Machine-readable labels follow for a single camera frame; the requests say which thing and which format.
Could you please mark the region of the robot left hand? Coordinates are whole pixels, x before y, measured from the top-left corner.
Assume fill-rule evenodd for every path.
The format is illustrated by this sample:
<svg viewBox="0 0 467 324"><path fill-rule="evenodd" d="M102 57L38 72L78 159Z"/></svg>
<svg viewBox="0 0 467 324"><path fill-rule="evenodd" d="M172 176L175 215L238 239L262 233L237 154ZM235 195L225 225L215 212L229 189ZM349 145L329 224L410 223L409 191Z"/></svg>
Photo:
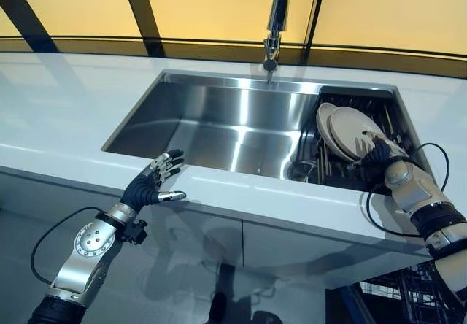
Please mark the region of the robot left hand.
<svg viewBox="0 0 467 324"><path fill-rule="evenodd" d="M186 198L183 191L161 191L165 181L181 172L184 163L184 152L180 149L170 150L153 159L124 190L120 203L140 212L145 206L162 201L180 201Z"/></svg>

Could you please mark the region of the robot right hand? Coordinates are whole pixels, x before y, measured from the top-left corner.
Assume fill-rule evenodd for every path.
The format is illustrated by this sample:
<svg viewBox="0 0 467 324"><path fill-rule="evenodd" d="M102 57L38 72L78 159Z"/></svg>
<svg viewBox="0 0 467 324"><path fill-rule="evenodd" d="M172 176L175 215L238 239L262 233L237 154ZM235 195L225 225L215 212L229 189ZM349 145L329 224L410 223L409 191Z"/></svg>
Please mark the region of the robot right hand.
<svg viewBox="0 0 467 324"><path fill-rule="evenodd" d="M386 163L394 158L409 157L404 149L389 140L384 134L378 134L373 131L363 131L362 135L371 139L374 148L360 160L352 162L350 166L374 166Z"/></svg>

